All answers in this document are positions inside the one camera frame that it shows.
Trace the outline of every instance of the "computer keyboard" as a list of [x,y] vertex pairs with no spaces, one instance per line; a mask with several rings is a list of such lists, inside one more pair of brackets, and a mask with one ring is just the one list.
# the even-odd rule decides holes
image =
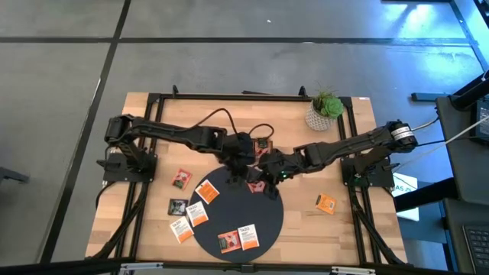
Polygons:
[[465,225],[464,233],[475,273],[489,273],[489,225]]

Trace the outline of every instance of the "gray concrete floor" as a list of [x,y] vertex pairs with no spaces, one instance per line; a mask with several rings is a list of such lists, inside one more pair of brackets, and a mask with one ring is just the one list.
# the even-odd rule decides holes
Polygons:
[[[467,3],[459,3],[465,5],[461,10],[470,18],[471,28],[478,28],[478,18]],[[1,0],[0,37],[110,37],[122,4],[122,0],[43,4]],[[484,36],[484,30],[475,31],[476,39]],[[460,38],[464,34],[448,4],[139,0],[131,3],[122,36]],[[31,175],[28,185],[4,181],[0,186],[2,266],[37,260],[107,50],[108,44],[0,44],[0,166]],[[314,94],[320,82],[334,86],[339,95],[371,97],[379,125],[398,118],[421,125],[436,116],[434,105],[413,103],[410,93],[452,93],[481,73],[469,47],[119,44],[53,259],[84,256],[101,188],[102,170],[95,161],[105,149],[106,123],[120,113],[127,92],[169,92],[176,84],[182,93],[247,89],[292,95],[304,85]],[[417,134],[420,142],[442,139],[439,125]],[[430,148],[393,160],[409,160]],[[442,180],[452,173],[446,150],[400,172],[423,181]],[[415,265],[446,268],[443,259],[410,256],[419,249],[434,254],[439,246],[406,243]]]

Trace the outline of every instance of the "table leg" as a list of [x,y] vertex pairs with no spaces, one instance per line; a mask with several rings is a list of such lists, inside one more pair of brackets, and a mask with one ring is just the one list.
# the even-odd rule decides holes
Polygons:
[[20,183],[27,183],[29,181],[29,177],[22,175],[21,173],[17,173],[15,171],[0,167],[0,181],[3,179],[9,180],[17,180]]
[[431,202],[438,202],[444,198],[458,199],[457,186],[453,178],[397,196],[394,201],[396,211],[402,212]]

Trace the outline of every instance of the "succulent plant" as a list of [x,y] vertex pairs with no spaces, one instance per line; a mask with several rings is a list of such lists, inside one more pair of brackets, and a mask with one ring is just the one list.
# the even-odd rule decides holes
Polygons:
[[330,89],[319,90],[319,95],[313,99],[314,109],[322,116],[337,118],[343,113],[343,103]]

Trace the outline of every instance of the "white cable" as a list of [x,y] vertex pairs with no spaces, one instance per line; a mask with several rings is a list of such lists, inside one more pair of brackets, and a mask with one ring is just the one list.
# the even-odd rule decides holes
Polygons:
[[486,72],[485,72],[485,73],[482,75],[482,78],[481,78],[481,80],[482,80],[482,81],[486,81],[486,75],[487,75],[487,73],[489,73],[489,70],[487,70],[487,71],[486,71]]
[[425,152],[425,153],[422,153],[422,154],[418,155],[417,157],[414,157],[414,158],[412,158],[411,160],[408,160],[408,161],[407,161],[407,162],[405,162],[405,163],[402,163],[402,164],[401,164],[401,165],[399,165],[399,166],[398,166],[398,167],[397,167],[397,168],[396,168],[396,169],[395,169],[393,172],[395,173],[395,172],[397,172],[397,171],[398,171],[400,168],[402,168],[402,167],[406,166],[406,164],[408,164],[408,163],[412,163],[412,162],[414,162],[414,161],[416,161],[416,160],[420,159],[421,157],[424,157],[424,156],[426,156],[427,154],[431,154],[432,152],[434,152],[434,151],[438,150],[439,148],[441,148],[441,147],[443,147],[443,146],[445,146],[445,145],[449,144],[450,142],[454,141],[455,139],[457,139],[457,138],[458,138],[458,137],[460,137],[461,135],[465,134],[467,131],[469,131],[469,130],[470,130],[470,129],[472,129],[473,127],[475,127],[475,126],[479,125],[480,123],[482,123],[482,122],[484,122],[484,121],[486,121],[486,120],[488,120],[488,119],[489,119],[489,115],[488,115],[487,117],[485,117],[485,118],[482,118],[480,121],[475,122],[474,124],[472,124],[471,126],[469,126],[468,128],[466,128],[465,130],[461,131],[460,133],[458,133],[458,134],[457,134],[457,135],[455,135],[454,137],[450,138],[449,140],[445,141],[445,143],[444,143],[444,144],[442,144],[442,145],[440,145],[440,146],[438,146],[438,147],[435,147],[435,148],[433,148],[432,150],[429,150],[429,151],[427,151],[427,152]]
[[435,118],[435,120],[430,121],[430,122],[428,122],[428,123],[425,123],[425,124],[423,124],[423,125],[420,125],[420,126],[418,126],[418,127],[414,128],[414,129],[412,129],[411,131],[416,131],[416,130],[419,130],[419,129],[423,129],[423,128],[425,128],[425,127],[428,127],[428,126],[432,125],[433,123],[437,122],[437,121],[438,121],[438,119],[439,119],[439,118],[438,118],[438,117],[436,117],[436,118]]

